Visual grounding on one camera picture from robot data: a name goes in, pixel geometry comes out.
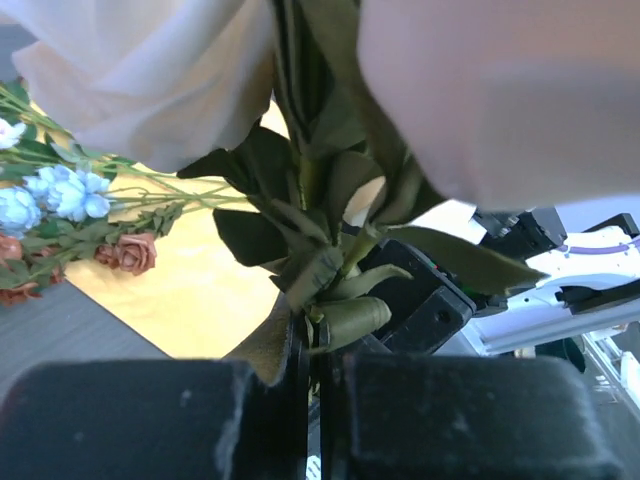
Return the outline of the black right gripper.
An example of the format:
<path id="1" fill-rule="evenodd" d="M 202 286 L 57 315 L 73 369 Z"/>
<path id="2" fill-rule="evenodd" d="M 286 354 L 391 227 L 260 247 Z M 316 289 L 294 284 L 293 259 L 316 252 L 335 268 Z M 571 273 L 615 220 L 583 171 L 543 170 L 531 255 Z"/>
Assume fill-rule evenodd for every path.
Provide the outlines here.
<path id="1" fill-rule="evenodd" d="M 414 224 L 489 247 L 521 263 L 554 250 L 565 240 L 565 227 L 553 207 L 491 214 L 478 213 L 468 204 L 441 204 Z M 358 266 L 367 272 L 388 263 L 413 276 L 387 279 L 369 292 L 384 300 L 392 312 L 391 320 L 374 336 L 394 352 L 433 353 L 472 317 L 503 313 L 511 298 L 536 287 L 528 282 L 506 294 L 481 294 L 417 248 L 396 240 L 382 241 Z"/>

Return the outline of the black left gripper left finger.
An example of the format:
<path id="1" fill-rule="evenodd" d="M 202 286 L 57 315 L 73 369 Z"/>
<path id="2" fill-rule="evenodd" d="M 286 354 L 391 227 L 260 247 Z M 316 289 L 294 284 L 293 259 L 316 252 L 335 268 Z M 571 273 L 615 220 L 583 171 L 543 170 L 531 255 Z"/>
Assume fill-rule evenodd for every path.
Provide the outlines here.
<path id="1" fill-rule="evenodd" d="M 242 361 L 50 363 L 1 407 L 5 479 L 301 479 L 306 435 Z"/>

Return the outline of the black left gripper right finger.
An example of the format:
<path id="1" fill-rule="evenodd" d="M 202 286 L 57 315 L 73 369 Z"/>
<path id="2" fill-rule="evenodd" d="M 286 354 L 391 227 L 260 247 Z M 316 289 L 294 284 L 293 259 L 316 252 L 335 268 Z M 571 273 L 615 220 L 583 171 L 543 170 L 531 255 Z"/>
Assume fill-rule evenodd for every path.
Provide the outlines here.
<path id="1" fill-rule="evenodd" d="M 589 389 L 543 357 L 360 353 L 321 394 L 326 479 L 621 479 Z"/>

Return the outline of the orange yellow wrapping paper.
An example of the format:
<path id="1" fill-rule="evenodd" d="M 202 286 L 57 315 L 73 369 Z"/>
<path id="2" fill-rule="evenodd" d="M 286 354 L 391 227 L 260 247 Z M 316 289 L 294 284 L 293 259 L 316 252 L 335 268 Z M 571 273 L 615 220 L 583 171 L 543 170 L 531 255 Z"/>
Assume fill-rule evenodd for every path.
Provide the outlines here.
<path id="1" fill-rule="evenodd" d="M 155 267 L 139 276 L 82 260 L 66 267 L 61 283 L 78 286 L 169 354 L 222 354 L 256 324 L 273 292 L 264 275 L 240 269 L 211 222 L 212 213 L 242 204 L 183 209 L 155 242 Z"/>

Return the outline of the peach rose flower stem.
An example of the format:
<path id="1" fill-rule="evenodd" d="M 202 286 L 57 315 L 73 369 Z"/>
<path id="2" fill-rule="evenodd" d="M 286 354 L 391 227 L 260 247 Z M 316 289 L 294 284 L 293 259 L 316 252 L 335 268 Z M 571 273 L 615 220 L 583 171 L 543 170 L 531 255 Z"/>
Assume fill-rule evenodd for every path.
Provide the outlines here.
<path id="1" fill-rule="evenodd" d="M 415 220 L 455 199 L 522 211 L 639 189 L 635 1 L 5 1 L 35 102 L 84 146 L 220 176 L 235 259 L 284 296 L 232 356 L 278 382 L 286 323 L 326 353 L 391 317 L 359 272 L 383 239 L 504 295 L 536 271 Z"/>

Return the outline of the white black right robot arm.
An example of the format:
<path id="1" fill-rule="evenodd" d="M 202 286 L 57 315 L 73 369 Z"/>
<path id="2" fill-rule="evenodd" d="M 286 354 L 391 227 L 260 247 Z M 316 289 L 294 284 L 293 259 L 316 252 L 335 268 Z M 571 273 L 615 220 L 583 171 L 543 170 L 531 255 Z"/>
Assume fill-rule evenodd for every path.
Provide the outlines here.
<path id="1" fill-rule="evenodd" d="M 597 341 L 639 318 L 639 229 L 629 214 L 569 233 L 554 208 L 487 214 L 447 201 L 414 223 L 523 260 L 546 277 L 504 297 L 482 296 L 389 241 L 363 265 L 392 261 L 415 277 L 375 289 L 394 313 L 375 335 L 393 351 L 495 356 L 566 337 Z"/>

